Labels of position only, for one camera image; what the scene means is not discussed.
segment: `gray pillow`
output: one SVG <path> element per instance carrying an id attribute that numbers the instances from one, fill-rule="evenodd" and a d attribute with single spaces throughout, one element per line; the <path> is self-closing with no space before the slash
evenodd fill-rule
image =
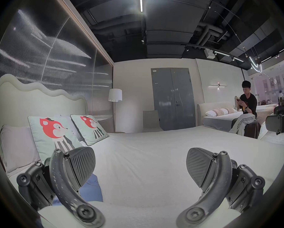
<path id="1" fill-rule="evenodd" d="M 52 156 L 56 148 L 67 152 L 82 146 L 66 118 L 29 116 L 28 122 L 42 163 Z"/>
<path id="2" fill-rule="evenodd" d="M 30 127 L 3 125 L 0 136 L 7 175 L 17 168 L 40 160 Z"/>
<path id="3" fill-rule="evenodd" d="M 92 115 L 70 115 L 70 117 L 88 146 L 109 137 Z"/>

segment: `wavy headboard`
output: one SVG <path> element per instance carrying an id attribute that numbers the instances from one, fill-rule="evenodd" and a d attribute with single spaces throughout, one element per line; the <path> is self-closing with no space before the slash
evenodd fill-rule
<path id="1" fill-rule="evenodd" d="M 213 109 L 218 108 L 234 108 L 234 103 L 231 103 L 229 101 L 223 101 L 223 102 L 213 102 L 213 103 L 202 103 L 197 105 L 197 114 L 198 114 L 198 126 L 203 125 L 203 117 L 205 117 L 205 112 L 208 112 Z"/>
<path id="2" fill-rule="evenodd" d="M 23 84 L 15 76 L 0 78 L 0 130 L 4 124 L 12 127 L 29 126 L 28 116 L 87 114 L 83 96 L 71 96 L 66 91 L 49 90 L 41 83 Z M 3 150 L 0 144 L 0 157 Z"/>

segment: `black t-shirt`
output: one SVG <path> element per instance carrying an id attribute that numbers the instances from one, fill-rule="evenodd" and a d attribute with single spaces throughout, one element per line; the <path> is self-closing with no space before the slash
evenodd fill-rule
<path id="1" fill-rule="evenodd" d="M 247 99 L 246 95 L 243 94 L 240 96 L 240 100 L 244 101 L 247 104 L 247 106 L 252 110 L 252 113 L 257 118 L 257 113 L 256 113 L 257 99 L 256 97 L 251 93 L 250 97 Z"/>

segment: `cartoon fox pillow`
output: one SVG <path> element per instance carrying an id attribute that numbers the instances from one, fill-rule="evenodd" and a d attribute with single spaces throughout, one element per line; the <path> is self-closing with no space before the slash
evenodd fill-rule
<path id="1" fill-rule="evenodd" d="M 80 134 L 88 146 L 109 137 L 98 121 L 91 115 L 70 115 Z"/>
<path id="2" fill-rule="evenodd" d="M 69 129 L 66 118 L 29 116 L 28 122 L 43 163 L 52 156 L 55 149 L 68 152 L 82 146 Z"/>

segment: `gray door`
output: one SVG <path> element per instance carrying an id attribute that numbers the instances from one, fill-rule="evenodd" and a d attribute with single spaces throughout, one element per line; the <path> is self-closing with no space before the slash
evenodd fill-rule
<path id="1" fill-rule="evenodd" d="M 151 74 L 160 127 L 164 131 L 195 127 L 194 95 L 188 68 L 152 68 Z"/>
<path id="2" fill-rule="evenodd" d="M 195 103 L 188 68 L 171 68 L 177 129 L 196 127 Z"/>
<path id="3" fill-rule="evenodd" d="M 152 68 L 154 106 L 158 110 L 160 127 L 173 130 L 176 125 L 176 108 L 170 68 Z"/>

